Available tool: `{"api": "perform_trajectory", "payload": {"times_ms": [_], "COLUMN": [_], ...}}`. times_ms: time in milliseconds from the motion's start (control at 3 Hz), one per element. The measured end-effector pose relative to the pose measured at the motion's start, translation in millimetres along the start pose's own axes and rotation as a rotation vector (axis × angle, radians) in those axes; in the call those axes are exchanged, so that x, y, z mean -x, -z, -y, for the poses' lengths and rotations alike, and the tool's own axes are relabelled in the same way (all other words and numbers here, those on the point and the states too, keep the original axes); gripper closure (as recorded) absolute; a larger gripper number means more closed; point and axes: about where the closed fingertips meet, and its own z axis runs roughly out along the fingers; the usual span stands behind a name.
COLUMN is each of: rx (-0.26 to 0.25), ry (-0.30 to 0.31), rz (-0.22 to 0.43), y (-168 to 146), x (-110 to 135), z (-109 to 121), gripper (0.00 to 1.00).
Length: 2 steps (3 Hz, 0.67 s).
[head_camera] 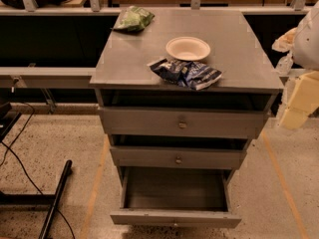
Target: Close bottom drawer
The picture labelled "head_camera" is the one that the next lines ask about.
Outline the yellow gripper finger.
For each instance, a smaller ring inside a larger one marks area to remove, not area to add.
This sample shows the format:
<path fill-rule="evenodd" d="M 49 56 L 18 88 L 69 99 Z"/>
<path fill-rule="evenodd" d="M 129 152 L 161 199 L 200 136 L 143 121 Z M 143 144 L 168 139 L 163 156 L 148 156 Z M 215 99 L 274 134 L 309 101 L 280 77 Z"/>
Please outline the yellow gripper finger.
<path fill-rule="evenodd" d="M 300 128 L 318 108 L 319 72 L 313 71 L 296 80 L 280 125 L 287 129 Z"/>

